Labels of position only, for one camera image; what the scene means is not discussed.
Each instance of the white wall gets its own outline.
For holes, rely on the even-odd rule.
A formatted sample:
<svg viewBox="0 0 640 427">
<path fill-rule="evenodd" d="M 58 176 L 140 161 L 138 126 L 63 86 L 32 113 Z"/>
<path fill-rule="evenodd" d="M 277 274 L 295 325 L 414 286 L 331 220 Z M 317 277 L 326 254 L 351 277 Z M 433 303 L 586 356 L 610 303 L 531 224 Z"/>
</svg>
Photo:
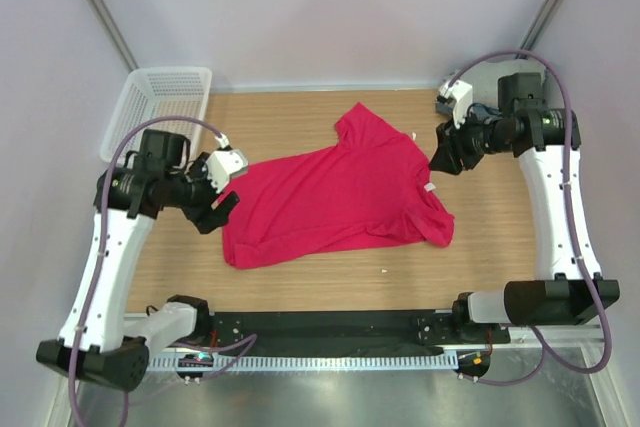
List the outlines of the white wall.
<svg viewBox="0 0 640 427">
<path fill-rule="evenodd" d="M 517 47 L 543 0 L 105 0 L 144 66 L 198 64 L 218 90 L 434 86 Z"/>
<path fill-rule="evenodd" d="M 605 276 L 620 281 L 610 319 L 632 396 L 640 389 L 639 32 L 638 0 L 565 0 L 536 49 L 559 67 L 578 115 L 589 232 Z"/>
<path fill-rule="evenodd" d="M 0 0 L 0 12 L 0 423 L 41 427 L 60 377 L 35 352 L 78 288 L 126 71 L 86 0 Z"/>
</svg>

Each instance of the white laundry basket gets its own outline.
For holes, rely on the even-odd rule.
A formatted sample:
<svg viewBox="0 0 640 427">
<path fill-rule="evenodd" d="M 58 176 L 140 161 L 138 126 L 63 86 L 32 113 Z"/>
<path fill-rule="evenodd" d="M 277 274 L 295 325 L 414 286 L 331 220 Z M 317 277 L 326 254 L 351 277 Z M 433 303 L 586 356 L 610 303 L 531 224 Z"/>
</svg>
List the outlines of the white laundry basket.
<svg viewBox="0 0 640 427">
<path fill-rule="evenodd" d="M 211 87 L 211 71 L 204 67 L 153 67 L 129 74 L 107 129 L 100 157 L 110 162 L 124 136 L 142 122 L 166 115 L 187 115 L 204 120 Z M 185 135 L 191 141 L 191 157 L 198 149 L 202 127 L 189 122 L 160 122 L 151 128 Z M 127 144 L 118 163 L 129 150 L 140 146 L 142 132 Z"/>
</svg>

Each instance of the red cloth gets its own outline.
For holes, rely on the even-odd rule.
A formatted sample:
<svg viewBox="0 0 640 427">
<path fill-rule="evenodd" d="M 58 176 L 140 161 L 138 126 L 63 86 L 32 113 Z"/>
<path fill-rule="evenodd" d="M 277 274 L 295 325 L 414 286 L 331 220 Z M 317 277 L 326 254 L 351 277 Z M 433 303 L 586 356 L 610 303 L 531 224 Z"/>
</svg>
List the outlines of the red cloth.
<svg viewBox="0 0 640 427">
<path fill-rule="evenodd" d="M 426 191 L 429 161 L 413 140 L 362 104 L 336 130 L 333 147 L 250 165 L 231 182 L 240 203 L 223 228 L 230 265 L 424 240 L 449 245 L 453 216 Z"/>
</svg>

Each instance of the wooden table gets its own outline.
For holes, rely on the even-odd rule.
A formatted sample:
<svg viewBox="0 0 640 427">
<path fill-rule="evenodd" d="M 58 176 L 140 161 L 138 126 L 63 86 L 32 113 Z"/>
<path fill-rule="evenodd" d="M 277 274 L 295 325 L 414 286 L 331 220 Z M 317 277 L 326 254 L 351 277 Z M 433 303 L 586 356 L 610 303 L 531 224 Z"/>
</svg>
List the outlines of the wooden table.
<svg viewBox="0 0 640 427">
<path fill-rule="evenodd" d="M 431 156 L 443 121 L 434 97 L 416 90 L 212 95 L 207 118 L 255 163 L 334 144 L 334 123 L 362 102 L 396 129 L 415 132 Z M 202 150 L 215 145 L 205 134 Z M 486 157 L 459 177 L 434 173 L 432 182 L 456 216 L 446 249 L 420 243 L 316 254 L 249 271 L 224 262 L 220 231 L 199 235 L 180 211 L 167 209 L 141 254 L 128 311 L 174 294 L 205 298 L 218 311 L 449 308 L 460 292 L 533 278 L 531 207 L 511 155 Z"/>
</svg>

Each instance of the robotic arm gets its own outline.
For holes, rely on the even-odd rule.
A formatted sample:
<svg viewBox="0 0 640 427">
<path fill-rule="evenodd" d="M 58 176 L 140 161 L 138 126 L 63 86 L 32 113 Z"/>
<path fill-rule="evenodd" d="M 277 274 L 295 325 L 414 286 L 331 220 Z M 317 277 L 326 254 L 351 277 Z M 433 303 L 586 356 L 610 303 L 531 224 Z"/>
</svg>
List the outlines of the robotic arm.
<svg viewBox="0 0 640 427">
<path fill-rule="evenodd" d="M 228 222 L 239 201 L 235 192 L 215 208 L 212 204 L 232 178 L 246 172 L 248 162 L 225 136 L 218 142 L 218 150 L 200 154 L 187 168 L 186 137 L 147 129 L 140 150 L 129 152 L 124 167 L 114 173 L 107 212 L 99 210 L 104 175 L 98 180 L 94 234 L 80 288 L 58 338 L 40 343 L 38 362 L 68 375 L 75 329 L 96 266 L 102 215 L 109 216 L 107 250 L 81 338 L 78 379 L 131 391 L 151 357 L 177 339 L 198 342 L 211 333 L 207 302 L 193 297 L 174 296 L 158 312 L 126 328 L 123 319 L 140 251 L 164 207 L 182 209 L 201 234 Z"/>
<path fill-rule="evenodd" d="M 440 89 L 438 102 L 453 103 L 453 118 L 436 129 L 431 169 L 453 175 L 473 169 L 485 154 L 512 152 L 526 179 L 537 239 L 536 279 L 509 282 L 504 291 L 461 294 L 458 302 L 475 323 L 577 325 L 596 315 L 576 265 L 563 198 L 564 109 L 551 109 L 537 73 L 498 81 L 500 116 L 479 120 L 470 110 L 472 86 L 458 80 Z M 573 210 L 583 259 L 605 307 L 620 295 L 618 282 L 603 280 L 587 231 L 580 194 L 580 132 L 573 114 L 570 171 Z"/>
</svg>

